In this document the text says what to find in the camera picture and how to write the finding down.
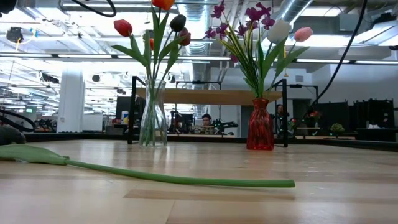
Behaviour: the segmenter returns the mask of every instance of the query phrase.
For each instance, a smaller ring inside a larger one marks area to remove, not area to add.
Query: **red vase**
[[[274,150],[274,132],[272,119],[268,114],[269,100],[257,98],[253,100],[254,111],[250,116],[247,149]]]

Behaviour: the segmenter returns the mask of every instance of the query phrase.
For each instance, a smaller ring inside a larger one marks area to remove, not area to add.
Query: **pink tulip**
[[[297,42],[304,42],[308,40],[312,36],[313,32],[311,27],[303,27],[300,28],[296,33],[294,34],[294,39]]]

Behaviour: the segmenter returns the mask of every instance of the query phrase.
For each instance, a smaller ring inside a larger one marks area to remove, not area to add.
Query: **wooden shelf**
[[[137,88],[137,95],[146,97],[145,88]],[[281,91],[272,91],[269,101],[282,97]],[[249,90],[188,90],[172,89],[165,90],[164,103],[182,103],[199,105],[253,105],[254,95]]]

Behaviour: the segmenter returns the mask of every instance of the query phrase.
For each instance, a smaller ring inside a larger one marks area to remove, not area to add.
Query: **white column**
[[[83,72],[65,68],[62,72],[57,132],[81,132],[85,106]]]

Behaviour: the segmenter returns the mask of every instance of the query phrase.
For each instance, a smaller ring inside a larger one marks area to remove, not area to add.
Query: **ceiling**
[[[30,4],[31,1],[20,0],[21,5]],[[133,33],[137,38],[139,48],[143,50],[142,35],[147,29],[152,29],[152,16],[149,14],[148,1],[114,1],[118,9],[115,18],[99,16],[76,6],[69,0],[63,1],[63,6],[54,0],[36,0],[36,5],[29,7],[18,7],[9,14],[0,18],[0,52],[16,52],[27,54],[106,54],[120,55],[121,52],[114,50],[111,46],[115,44],[129,45],[129,39],[121,37],[113,28],[115,19],[125,19],[133,24]],[[182,55],[201,56],[228,56],[227,51],[213,40],[203,40],[204,31],[207,27],[218,27],[220,21],[211,19],[209,15],[212,6],[218,1],[214,0],[177,0],[178,4],[172,9],[169,20],[177,13],[188,17],[187,27],[192,33],[191,47],[184,48]],[[225,13],[230,23],[237,24],[245,21],[244,10],[254,7],[258,1],[248,0],[226,0]],[[279,10],[281,1],[261,1],[265,6],[274,4],[274,12]],[[110,11],[106,1],[90,1],[102,11]],[[381,60],[388,57],[391,51],[389,45],[398,45],[398,24],[394,24],[388,30],[370,30],[371,22],[385,10],[393,10],[396,1],[369,1],[368,17],[363,22],[361,35],[357,36],[351,48],[348,59],[352,60]],[[294,23],[293,29],[302,26],[311,26],[315,35],[301,46],[310,45],[312,48],[302,55],[302,58],[317,59],[339,59],[344,46],[352,32],[340,32],[330,24],[339,23],[344,16],[358,16],[357,1],[318,0],[311,3],[302,15]],[[21,27],[24,40],[17,45],[10,42],[6,35],[11,27]],[[267,41],[262,42],[263,48],[269,45]],[[195,47],[201,49],[195,53]],[[66,62],[62,60],[43,60],[42,58],[21,59],[0,57],[0,105],[8,107],[38,105],[39,112],[52,114],[57,111],[59,99],[59,84],[42,81],[42,74],[50,75],[62,81],[62,70],[65,67],[77,66],[84,68],[86,75],[86,112],[114,114],[116,111],[116,97],[123,95],[117,93],[117,88],[123,89],[126,95],[131,94],[131,77],[138,76],[145,79],[145,70],[137,62],[77,60]],[[176,81],[192,81],[202,79],[206,81],[217,81],[218,73],[204,74],[198,72],[201,67],[219,67],[219,63],[201,61],[192,63],[181,61],[173,66],[170,71]],[[318,69],[318,65],[295,63],[290,68],[306,70],[307,73]],[[100,75],[101,81],[94,82],[93,75]],[[228,87],[228,79],[223,86]],[[184,88],[194,88],[193,85],[185,85]],[[174,83],[167,83],[167,88],[175,88]],[[198,111],[195,105],[178,106],[180,112]]]

